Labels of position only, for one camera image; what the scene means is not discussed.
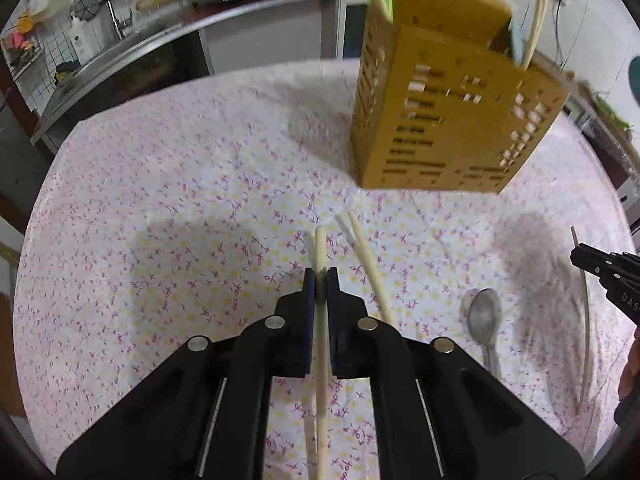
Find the person right hand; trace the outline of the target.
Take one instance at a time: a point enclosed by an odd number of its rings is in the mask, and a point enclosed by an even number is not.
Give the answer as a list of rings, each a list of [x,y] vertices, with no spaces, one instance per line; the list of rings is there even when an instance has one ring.
[[[634,331],[634,342],[632,343],[627,363],[620,376],[620,384],[618,385],[618,397],[620,400],[626,398],[631,394],[634,388],[634,378],[639,375],[640,372],[640,328],[637,327]]]

